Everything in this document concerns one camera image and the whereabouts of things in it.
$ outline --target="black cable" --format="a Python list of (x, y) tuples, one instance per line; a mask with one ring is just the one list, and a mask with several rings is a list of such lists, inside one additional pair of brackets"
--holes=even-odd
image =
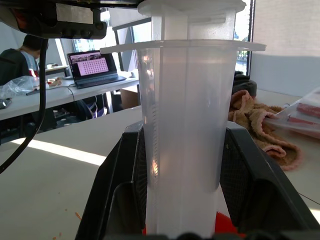
[(2, 174), (26, 149), (28, 144), (37, 134), (44, 121), (46, 114), (46, 53), (47, 53), (48, 39), (43, 39), (40, 50), (40, 66), (39, 66), (39, 81), (40, 81), (40, 106), (39, 106), (39, 118), (36, 121), (34, 132), (31, 136), (26, 137), (23, 143), (14, 151), (14, 153), (0, 166), (0, 174)]
[(104, 94), (101, 94), (101, 96), (102, 96), (102, 105), (103, 105), (103, 114), (104, 115), (107, 115), (107, 114), (105, 114), (105, 95)]
[(73, 97), (73, 101), (75, 102), (75, 95), (74, 95), (74, 92), (68, 87), (66, 86), (66, 88), (70, 91), (70, 93), (72, 94), (72, 97)]

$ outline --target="white table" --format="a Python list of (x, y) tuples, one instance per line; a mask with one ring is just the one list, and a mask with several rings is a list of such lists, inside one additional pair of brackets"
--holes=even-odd
[[(93, 97), (99, 94), (107, 93), (117, 89), (127, 88), (139, 84), (139, 79), (127, 78), (127, 80), (107, 83), (99, 86), (92, 86), (82, 89), (77, 89), (73, 80), (62, 80), (62, 85), (65, 87), (54, 87), (53, 89), (46, 91), (46, 108), (52, 108), (55, 106), (71, 103), (74, 100), (78, 101), (81, 99)], [(0, 120), (9, 119), (24, 114), (33, 113), (39, 110), (39, 94), (33, 94), (29, 96), (17, 96), (12, 99), (11, 105), (0, 110)]]
[[(281, 106), (298, 98), (258, 91), (257, 99)], [(0, 175), (3, 239), (50, 240), (59, 239), (59, 233), (61, 239), (73, 239), (80, 223), (75, 212), (83, 214), (99, 165), (126, 126), (141, 119), (141, 108), (136, 107), (36, 135)], [(303, 165), (286, 175), (300, 194), (311, 199), (302, 196), (320, 222), (320, 205), (314, 202), (320, 199), (319, 142), (297, 135), (288, 137), (309, 152)], [(0, 146), (0, 164), (20, 142), (18, 139)]]

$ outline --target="laptop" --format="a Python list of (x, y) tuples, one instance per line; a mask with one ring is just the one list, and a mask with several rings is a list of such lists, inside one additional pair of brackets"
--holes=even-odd
[(126, 80), (119, 76), (111, 53), (99, 50), (75, 52), (67, 55), (74, 83), (78, 89)]

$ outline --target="plastic container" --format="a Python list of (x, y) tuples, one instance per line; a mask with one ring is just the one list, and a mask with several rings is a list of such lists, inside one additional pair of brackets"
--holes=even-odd
[(320, 139), (320, 87), (263, 122)]
[(152, 40), (233, 40), (241, 0), (145, 0), (138, 12), (151, 17)]
[(212, 235), (237, 51), (241, 0), (146, 0), (152, 40), (102, 48), (137, 50), (147, 157), (147, 234)]

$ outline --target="white tabletop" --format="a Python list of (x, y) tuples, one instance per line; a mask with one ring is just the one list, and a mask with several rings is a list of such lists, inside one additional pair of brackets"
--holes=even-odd
[[(92, 86), (82, 89), (77, 89), (73, 80), (62, 80), (62, 85), (53, 87), (46, 91), (46, 108), (52, 108), (55, 106), (71, 103), (74, 100), (78, 101), (81, 99), (93, 97), (106, 92), (114, 91), (117, 89), (127, 88), (139, 84), (139, 79), (127, 78), (123, 81), (117, 81), (107, 83), (99, 86)], [(38, 93), (29, 96), (17, 96), (12, 99), (12, 103), (8, 108), (0, 110), (0, 120), (9, 119), (24, 114), (33, 113), (39, 110), (39, 97)]]
[[(298, 98), (258, 91), (257, 99), (281, 106)], [(126, 126), (141, 119), (141, 108), (137, 107), (36, 135), (0, 175), (3, 239), (74, 239), (80, 223), (75, 212), (82, 216), (99, 165)], [(297, 191), (306, 196), (302, 199), (319, 221), (320, 205), (314, 202), (320, 202), (319, 142), (298, 135), (288, 137), (306, 152), (306, 157), (302, 166), (286, 174)], [(21, 141), (0, 146), (0, 164)]]

